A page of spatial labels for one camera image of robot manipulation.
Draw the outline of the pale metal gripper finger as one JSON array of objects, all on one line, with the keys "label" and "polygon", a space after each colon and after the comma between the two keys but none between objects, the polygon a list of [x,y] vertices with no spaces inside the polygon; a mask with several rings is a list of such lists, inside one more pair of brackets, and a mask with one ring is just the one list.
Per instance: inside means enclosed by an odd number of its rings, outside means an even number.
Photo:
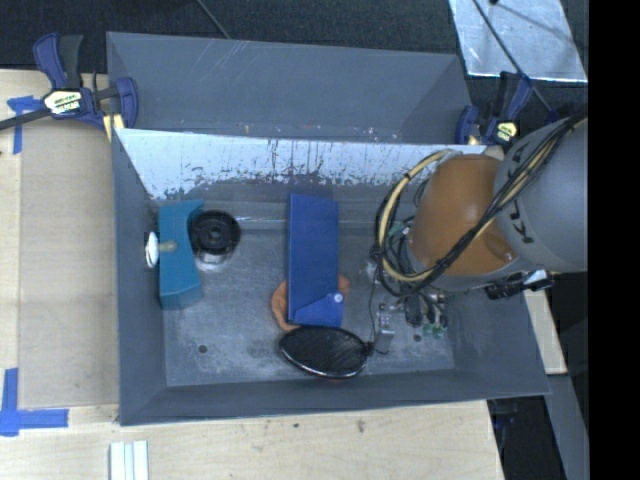
[{"label": "pale metal gripper finger", "polygon": [[377,327],[374,340],[374,349],[379,354],[387,354],[395,336],[392,318],[388,313],[379,311],[376,315]]}]

